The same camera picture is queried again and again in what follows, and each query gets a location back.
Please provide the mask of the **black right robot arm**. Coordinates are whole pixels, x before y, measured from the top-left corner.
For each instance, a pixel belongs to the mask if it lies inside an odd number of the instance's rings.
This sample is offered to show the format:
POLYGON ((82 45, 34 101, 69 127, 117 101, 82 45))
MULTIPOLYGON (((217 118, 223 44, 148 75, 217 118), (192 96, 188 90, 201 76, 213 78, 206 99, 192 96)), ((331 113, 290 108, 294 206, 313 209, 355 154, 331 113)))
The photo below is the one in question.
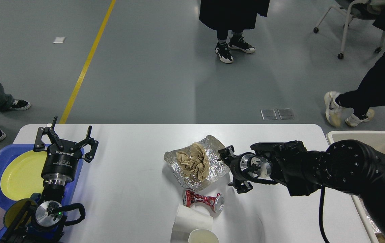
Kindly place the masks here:
POLYGON ((259 142, 253 153, 234 155, 234 147, 218 151, 219 160, 231 170, 229 183, 237 192, 253 189, 251 183, 282 184, 291 196, 308 196, 321 189, 319 226, 323 227, 325 188, 360 197, 378 228, 385 235, 385 154, 358 140, 341 140, 326 151, 307 151, 300 140, 259 142))

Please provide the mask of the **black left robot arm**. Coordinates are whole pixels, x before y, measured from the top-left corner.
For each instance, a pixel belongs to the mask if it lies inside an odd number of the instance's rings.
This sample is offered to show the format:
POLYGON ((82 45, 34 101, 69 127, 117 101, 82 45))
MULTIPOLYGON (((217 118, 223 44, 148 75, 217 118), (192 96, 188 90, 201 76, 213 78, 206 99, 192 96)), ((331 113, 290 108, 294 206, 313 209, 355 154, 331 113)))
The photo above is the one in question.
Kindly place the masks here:
POLYGON ((71 203, 66 196, 68 183, 75 181, 83 161, 90 163, 99 142, 91 137, 92 126, 86 137, 79 141, 58 137, 54 127, 57 121, 39 127, 33 147, 34 152, 45 152, 41 169, 43 190, 14 203, 3 218, 6 232, 1 243, 58 243, 64 235, 64 227, 83 221, 86 211, 81 203, 71 203))

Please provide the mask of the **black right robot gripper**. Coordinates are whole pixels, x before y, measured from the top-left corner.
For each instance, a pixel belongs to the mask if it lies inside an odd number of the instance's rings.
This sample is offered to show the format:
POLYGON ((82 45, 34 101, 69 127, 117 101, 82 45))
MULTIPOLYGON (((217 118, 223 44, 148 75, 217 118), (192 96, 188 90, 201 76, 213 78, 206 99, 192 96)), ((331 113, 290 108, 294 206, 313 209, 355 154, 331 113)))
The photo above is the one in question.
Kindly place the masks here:
POLYGON ((218 150, 218 161, 228 166, 234 179, 228 183, 236 189, 238 194, 247 193, 253 189, 252 183, 273 184, 272 180, 267 180, 272 173, 269 159, 262 155, 253 153, 234 154, 234 146, 229 145, 218 150))

